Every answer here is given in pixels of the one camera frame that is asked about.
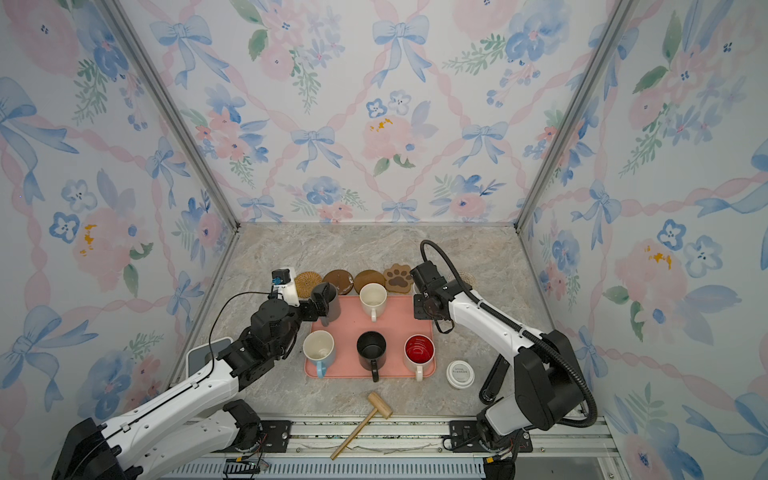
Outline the paw shaped wooden coaster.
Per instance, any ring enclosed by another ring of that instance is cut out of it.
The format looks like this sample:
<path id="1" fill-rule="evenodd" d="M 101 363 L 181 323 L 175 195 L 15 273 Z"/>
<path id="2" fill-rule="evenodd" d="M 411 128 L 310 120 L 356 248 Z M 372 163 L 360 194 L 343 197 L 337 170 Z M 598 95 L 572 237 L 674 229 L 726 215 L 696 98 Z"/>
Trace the paw shaped wooden coaster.
<path id="1" fill-rule="evenodd" d="M 385 288 L 394 294 L 410 294 L 413 289 L 412 267 L 407 264 L 393 264 L 383 272 Z"/>

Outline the red interior white mug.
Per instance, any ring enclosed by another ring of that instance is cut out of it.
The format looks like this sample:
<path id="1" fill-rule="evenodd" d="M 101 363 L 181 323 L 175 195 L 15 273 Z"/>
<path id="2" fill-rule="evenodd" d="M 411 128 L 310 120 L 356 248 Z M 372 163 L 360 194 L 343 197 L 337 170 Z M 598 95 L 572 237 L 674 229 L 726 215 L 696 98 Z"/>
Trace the red interior white mug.
<path id="1" fill-rule="evenodd" d="M 403 353 L 405 366 L 414 374 L 418 382 L 423 381 L 426 371 L 434 362 L 433 341 L 422 334 L 412 335 L 405 341 Z"/>

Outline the blue handled cream mug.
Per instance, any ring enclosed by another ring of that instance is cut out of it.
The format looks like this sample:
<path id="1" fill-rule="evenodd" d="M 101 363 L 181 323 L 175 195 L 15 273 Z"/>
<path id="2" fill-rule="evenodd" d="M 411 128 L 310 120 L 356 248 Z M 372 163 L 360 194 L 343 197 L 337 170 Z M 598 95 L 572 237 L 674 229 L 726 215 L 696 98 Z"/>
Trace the blue handled cream mug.
<path id="1" fill-rule="evenodd" d="M 302 344 L 302 351 L 318 379 L 326 376 L 336 360 L 336 343 L 332 334 L 326 330 L 310 333 Z"/>

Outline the woven rattan coaster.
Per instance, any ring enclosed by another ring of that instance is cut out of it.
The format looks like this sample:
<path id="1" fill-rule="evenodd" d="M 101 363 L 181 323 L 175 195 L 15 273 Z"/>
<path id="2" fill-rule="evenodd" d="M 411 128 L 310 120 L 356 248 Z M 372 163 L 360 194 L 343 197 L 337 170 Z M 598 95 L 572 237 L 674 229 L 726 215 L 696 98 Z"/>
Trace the woven rattan coaster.
<path id="1" fill-rule="evenodd" d="M 315 287 L 323 282 L 323 276 L 314 271 L 305 271 L 295 278 L 295 286 L 300 299 L 309 299 Z"/>

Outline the grey mug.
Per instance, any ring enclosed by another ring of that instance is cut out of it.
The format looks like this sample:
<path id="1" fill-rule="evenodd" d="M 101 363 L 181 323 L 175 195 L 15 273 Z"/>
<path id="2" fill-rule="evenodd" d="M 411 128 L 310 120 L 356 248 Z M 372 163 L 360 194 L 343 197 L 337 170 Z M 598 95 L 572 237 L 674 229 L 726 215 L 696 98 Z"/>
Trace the grey mug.
<path id="1" fill-rule="evenodd" d="M 321 325 L 327 327 L 341 314 L 338 289 L 335 285 L 322 282 L 313 288 L 310 300 L 314 304 Z"/>

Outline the brown cork round coaster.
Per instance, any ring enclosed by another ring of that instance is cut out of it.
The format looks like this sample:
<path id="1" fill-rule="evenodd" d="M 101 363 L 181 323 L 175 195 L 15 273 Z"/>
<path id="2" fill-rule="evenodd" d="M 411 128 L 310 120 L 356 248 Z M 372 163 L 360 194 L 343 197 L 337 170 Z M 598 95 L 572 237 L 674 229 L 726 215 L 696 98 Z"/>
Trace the brown cork round coaster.
<path id="1" fill-rule="evenodd" d="M 360 294 L 362 289 L 371 283 L 386 287 L 386 278 L 381 272 L 368 269 L 361 271 L 354 277 L 353 285 L 356 293 Z"/>

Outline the dark brown glossy coaster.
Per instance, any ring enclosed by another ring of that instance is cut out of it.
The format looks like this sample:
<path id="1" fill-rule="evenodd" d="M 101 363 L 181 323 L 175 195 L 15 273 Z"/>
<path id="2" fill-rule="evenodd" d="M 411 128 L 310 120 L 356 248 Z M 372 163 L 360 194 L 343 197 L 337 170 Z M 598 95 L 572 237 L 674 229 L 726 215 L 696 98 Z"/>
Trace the dark brown glossy coaster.
<path id="1" fill-rule="evenodd" d="M 354 289 L 354 277 L 347 270 L 332 270 L 323 277 L 323 281 L 334 286 L 339 295 L 347 295 Z"/>

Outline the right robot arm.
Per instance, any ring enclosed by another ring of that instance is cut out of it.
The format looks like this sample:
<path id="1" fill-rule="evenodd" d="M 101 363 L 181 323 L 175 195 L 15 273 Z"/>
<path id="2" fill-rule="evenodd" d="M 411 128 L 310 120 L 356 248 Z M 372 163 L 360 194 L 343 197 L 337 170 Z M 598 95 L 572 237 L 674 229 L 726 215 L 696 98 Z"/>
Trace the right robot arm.
<path id="1" fill-rule="evenodd" d="M 597 406 L 567 338 L 544 333 L 497 310 L 460 279 L 447 281 L 431 261 L 410 271 L 416 310 L 430 320 L 462 325 L 492 346 L 511 365 L 513 396 L 486 407 L 479 415 L 487 438 L 521 429 L 546 431 L 556 424 L 592 426 Z"/>

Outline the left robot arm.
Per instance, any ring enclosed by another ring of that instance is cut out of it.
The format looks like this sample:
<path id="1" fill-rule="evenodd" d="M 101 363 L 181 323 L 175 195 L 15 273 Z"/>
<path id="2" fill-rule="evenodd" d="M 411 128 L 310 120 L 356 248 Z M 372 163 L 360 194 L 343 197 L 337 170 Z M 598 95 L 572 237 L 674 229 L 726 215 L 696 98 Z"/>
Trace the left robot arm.
<path id="1" fill-rule="evenodd" d="M 290 354 L 302 323 L 330 309 L 320 298 L 267 299 L 240 337 L 185 381 L 102 424 L 72 427 L 53 478 L 156 479 L 213 451 L 253 448 L 261 419 L 237 394 Z"/>

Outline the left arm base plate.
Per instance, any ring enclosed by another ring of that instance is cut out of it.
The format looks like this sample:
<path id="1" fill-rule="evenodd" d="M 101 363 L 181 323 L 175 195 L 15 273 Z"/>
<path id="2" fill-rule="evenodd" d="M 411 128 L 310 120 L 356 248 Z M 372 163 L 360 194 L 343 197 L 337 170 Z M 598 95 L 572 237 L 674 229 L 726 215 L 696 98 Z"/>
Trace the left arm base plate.
<path id="1" fill-rule="evenodd" d="M 289 420 L 262 420 L 240 429 L 234 443 L 225 449 L 227 453 L 285 453 L 291 437 Z"/>

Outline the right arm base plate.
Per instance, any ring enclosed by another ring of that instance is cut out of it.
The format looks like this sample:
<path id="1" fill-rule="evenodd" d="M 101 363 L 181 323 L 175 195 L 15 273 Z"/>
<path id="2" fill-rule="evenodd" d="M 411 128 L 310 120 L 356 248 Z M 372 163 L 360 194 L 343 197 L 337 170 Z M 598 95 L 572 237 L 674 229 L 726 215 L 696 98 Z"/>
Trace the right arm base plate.
<path id="1" fill-rule="evenodd" d="M 504 436 L 494 433 L 490 427 L 477 420 L 452 420 L 448 422 L 449 433 L 443 437 L 442 448 L 455 453 L 511 452 L 532 453 L 530 434 L 515 431 Z"/>

